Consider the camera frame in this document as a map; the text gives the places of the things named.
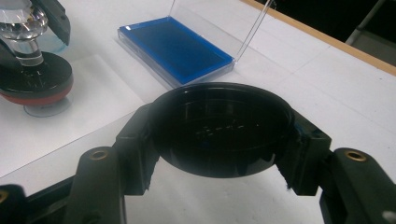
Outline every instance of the transparent glass object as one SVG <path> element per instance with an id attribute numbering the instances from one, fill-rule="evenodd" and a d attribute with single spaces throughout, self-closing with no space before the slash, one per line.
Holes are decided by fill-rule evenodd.
<path id="1" fill-rule="evenodd" d="M 241 0 L 174 0 L 167 17 L 122 26 L 119 37 L 127 50 L 142 59 L 171 87 L 203 82 L 233 70 L 271 3 L 272 0 L 268 0 L 259 10 Z M 164 21 L 181 28 L 170 32 L 169 28 L 158 25 Z M 174 35 L 176 40 L 164 37 L 169 35 Z M 208 49 L 208 53 L 201 54 L 201 49 Z M 220 61 L 207 62 L 212 56 L 220 56 Z M 208 64 L 207 68 L 197 66 L 194 70 L 195 65 L 204 63 Z M 178 68 L 186 66 L 184 70 L 192 70 L 191 73 L 179 72 Z"/>

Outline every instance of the blue rectangle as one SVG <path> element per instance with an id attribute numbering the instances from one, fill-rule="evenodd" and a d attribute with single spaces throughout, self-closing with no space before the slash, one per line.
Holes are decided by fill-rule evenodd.
<path id="1" fill-rule="evenodd" d="M 122 26 L 120 31 L 180 84 L 233 61 L 233 57 L 172 17 Z"/>

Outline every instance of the brown edge trim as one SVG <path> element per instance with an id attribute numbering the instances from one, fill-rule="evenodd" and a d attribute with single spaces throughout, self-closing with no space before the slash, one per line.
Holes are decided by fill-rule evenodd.
<path id="1" fill-rule="evenodd" d="M 247 4 L 249 4 L 255 8 L 258 8 L 260 10 L 262 10 L 262 8 L 263 8 L 263 4 L 256 2 L 254 0 L 240 0 L 240 1 L 247 3 Z M 326 42 L 327 44 L 330 44 L 331 46 L 333 46 L 337 49 L 340 49 L 341 51 L 343 51 L 345 53 L 348 53 L 348 54 L 350 54 L 350 55 L 352 55 L 352 56 L 354 56 L 354 57 L 356 57 L 356 58 L 358 58 L 358 59 L 360 59 L 360 60 L 362 60 L 362 61 L 364 61 L 364 62 L 366 62 L 366 63 L 384 71 L 384 72 L 387 72 L 391 75 L 396 76 L 396 67 L 389 63 L 385 63 L 384 61 L 381 61 L 381 60 L 377 59 L 376 57 L 371 56 L 370 54 L 367 54 L 361 50 L 355 49 L 355 48 L 349 46 L 348 44 L 341 42 L 329 35 L 325 35 L 322 32 L 320 32 L 310 26 L 307 26 L 307 25 L 305 25 L 291 17 L 288 17 L 285 14 L 282 14 L 276 10 L 268 8 L 267 13 L 270 16 L 272 16 L 280 21 L 283 21 L 283 22 L 285 22 L 285 23 L 287 23 L 287 24 L 289 24 L 303 32 L 306 32 L 307 34 L 312 35 L 313 37 L 320 39 L 320 40 Z"/>

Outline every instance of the white tabletop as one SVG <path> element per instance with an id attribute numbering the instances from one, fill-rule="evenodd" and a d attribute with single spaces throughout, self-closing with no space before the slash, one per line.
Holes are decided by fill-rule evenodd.
<path id="1" fill-rule="evenodd" d="M 73 113 L 60 116 L 60 124 L 56 118 L 27 117 L 19 105 L 0 101 L 0 124 L 11 128 L 0 135 L 8 144 L 0 146 L 0 184 L 20 184 L 28 195 L 73 175 L 83 152 L 111 146 L 139 106 L 167 91 L 120 45 L 117 29 L 149 16 L 166 16 L 172 1 L 60 2 L 72 26 L 70 46 L 60 55 L 74 68 L 75 105 L 87 108 L 72 108 Z M 278 94 L 332 138 L 331 150 L 365 151 L 396 181 L 394 76 L 267 15 L 234 70 L 215 81 Z M 13 122 L 18 124 L 14 129 Z M 57 125 L 67 129 L 62 138 L 51 135 Z M 287 191 L 275 167 L 224 180 L 188 175 L 160 160 L 150 190 L 126 197 L 126 204 L 128 223 L 314 224 L 323 222 L 318 196 Z"/>

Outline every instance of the transparent plastic case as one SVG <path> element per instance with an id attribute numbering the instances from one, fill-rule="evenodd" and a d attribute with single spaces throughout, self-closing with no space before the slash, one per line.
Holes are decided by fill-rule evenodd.
<path id="1" fill-rule="evenodd" d="M 166 17 L 121 26 L 119 38 L 176 88 L 232 71 L 271 3 L 258 10 L 241 0 L 174 0 Z"/>

